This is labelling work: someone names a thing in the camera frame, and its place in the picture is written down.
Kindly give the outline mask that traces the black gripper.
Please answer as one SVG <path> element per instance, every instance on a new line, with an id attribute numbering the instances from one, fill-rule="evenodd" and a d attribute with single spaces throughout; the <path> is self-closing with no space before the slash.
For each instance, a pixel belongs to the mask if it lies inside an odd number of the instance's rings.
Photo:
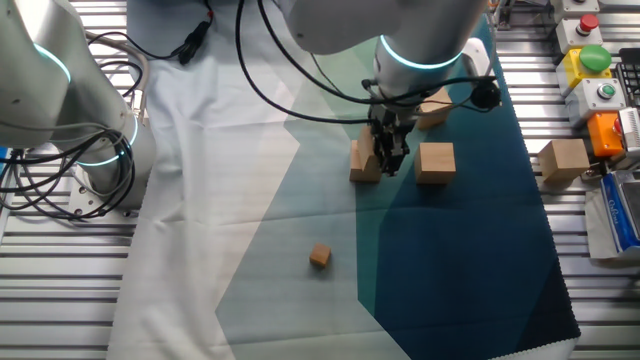
<path id="1" fill-rule="evenodd" d="M 368 118 L 380 170 L 383 174 L 395 176 L 410 153 L 406 137 L 415 127 L 414 110 L 371 105 Z"/>

